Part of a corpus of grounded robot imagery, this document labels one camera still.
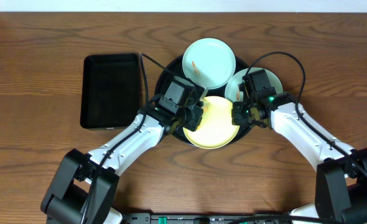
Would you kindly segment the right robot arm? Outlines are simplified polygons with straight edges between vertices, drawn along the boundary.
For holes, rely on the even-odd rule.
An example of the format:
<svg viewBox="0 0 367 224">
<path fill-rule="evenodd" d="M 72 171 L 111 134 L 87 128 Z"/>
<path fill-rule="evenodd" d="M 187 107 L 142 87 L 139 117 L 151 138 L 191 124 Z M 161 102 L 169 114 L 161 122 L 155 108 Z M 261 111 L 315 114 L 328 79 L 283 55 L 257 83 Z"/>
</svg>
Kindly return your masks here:
<svg viewBox="0 0 367 224">
<path fill-rule="evenodd" d="M 315 201 L 292 217 L 367 223 L 367 148 L 355 149 L 321 127 L 288 92 L 273 88 L 236 101 L 233 124 L 269 128 L 285 137 L 317 173 Z"/>
</svg>

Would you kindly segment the light blue plate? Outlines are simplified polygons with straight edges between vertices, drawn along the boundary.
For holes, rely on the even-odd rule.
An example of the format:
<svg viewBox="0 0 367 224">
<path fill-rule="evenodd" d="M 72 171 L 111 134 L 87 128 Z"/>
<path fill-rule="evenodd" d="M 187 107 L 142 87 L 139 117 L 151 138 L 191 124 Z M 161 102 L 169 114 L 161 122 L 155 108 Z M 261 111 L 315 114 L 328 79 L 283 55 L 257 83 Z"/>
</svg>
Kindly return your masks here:
<svg viewBox="0 0 367 224">
<path fill-rule="evenodd" d="M 271 85 L 275 88 L 276 93 L 282 93 L 283 87 L 280 79 L 269 71 L 268 69 L 263 69 L 259 67 L 253 67 L 250 72 L 257 72 L 258 70 L 264 70 L 267 73 L 267 77 L 271 83 Z M 243 81 L 243 76 L 246 74 L 247 68 L 242 69 L 236 72 L 226 84 L 225 88 L 225 98 L 230 100 L 231 102 L 235 101 L 243 101 L 244 91 L 239 89 L 239 84 Z"/>
<path fill-rule="evenodd" d="M 186 49 L 182 69 L 188 79 L 213 90 L 227 84 L 234 75 L 236 57 L 219 39 L 199 39 Z"/>
</svg>

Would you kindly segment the black rectangular tray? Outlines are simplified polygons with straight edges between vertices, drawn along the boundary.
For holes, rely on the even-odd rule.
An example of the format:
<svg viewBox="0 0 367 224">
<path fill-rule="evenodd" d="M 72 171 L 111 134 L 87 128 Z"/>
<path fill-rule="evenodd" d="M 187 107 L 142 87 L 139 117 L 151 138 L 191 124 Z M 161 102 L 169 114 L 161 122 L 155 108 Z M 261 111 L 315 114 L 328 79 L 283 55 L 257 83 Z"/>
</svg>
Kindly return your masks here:
<svg viewBox="0 0 367 224">
<path fill-rule="evenodd" d="M 137 54 L 89 55 L 83 62 L 80 125 L 85 129 L 129 126 L 140 100 Z"/>
</svg>

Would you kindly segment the yellow plate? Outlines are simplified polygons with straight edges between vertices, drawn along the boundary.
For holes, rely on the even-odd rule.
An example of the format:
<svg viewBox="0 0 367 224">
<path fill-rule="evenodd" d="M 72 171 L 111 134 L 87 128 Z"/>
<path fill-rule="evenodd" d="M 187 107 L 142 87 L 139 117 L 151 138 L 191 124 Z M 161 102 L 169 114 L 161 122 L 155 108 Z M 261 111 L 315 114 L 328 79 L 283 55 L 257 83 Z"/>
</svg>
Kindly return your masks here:
<svg viewBox="0 0 367 224">
<path fill-rule="evenodd" d="M 230 143 L 239 131 L 239 126 L 232 124 L 233 103 L 220 96 L 206 96 L 202 109 L 202 120 L 196 130 L 183 128 L 185 137 L 203 149 L 216 149 Z"/>
</svg>

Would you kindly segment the light blue plate back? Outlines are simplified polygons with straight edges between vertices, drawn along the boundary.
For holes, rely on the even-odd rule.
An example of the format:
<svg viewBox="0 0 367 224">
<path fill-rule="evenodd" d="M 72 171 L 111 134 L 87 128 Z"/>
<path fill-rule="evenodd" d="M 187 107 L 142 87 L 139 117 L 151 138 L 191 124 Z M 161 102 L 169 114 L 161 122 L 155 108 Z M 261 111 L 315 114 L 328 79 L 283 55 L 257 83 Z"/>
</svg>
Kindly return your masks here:
<svg viewBox="0 0 367 224">
<path fill-rule="evenodd" d="M 234 75 L 236 57 L 219 39 L 199 39 L 186 49 L 182 69 L 188 79 L 213 90 L 227 84 Z"/>
</svg>

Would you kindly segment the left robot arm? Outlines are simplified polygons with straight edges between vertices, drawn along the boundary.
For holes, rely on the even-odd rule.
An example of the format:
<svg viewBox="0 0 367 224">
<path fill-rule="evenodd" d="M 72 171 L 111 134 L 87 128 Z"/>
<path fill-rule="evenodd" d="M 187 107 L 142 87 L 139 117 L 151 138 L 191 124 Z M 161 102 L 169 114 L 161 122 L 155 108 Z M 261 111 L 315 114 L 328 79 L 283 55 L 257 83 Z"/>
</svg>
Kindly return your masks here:
<svg viewBox="0 0 367 224">
<path fill-rule="evenodd" d="M 47 223 L 121 223 L 112 207 L 119 178 L 144 152 L 178 127 L 197 129 L 203 101 L 187 105 L 156 95 L 112 140 L 86 154 L 77 149 L 62 159 L 40 209 Z"/>
</svg>

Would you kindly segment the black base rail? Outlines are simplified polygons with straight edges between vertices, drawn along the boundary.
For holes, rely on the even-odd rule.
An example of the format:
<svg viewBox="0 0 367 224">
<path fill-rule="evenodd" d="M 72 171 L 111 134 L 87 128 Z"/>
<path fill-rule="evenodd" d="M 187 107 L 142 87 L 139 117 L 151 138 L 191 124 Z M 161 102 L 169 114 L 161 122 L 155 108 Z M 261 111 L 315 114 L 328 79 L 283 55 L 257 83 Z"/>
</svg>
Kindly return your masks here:
<svg viewBox="0 0 367 224">
<path fill-rule="evenodd" d="M 225 224 L 246 217 L 272 216 L 278 213 L 254 213 L 254 214 L 188 214 L 188 213 L 127 213 L 123 214 L 122 224 Z"/>
</svg>

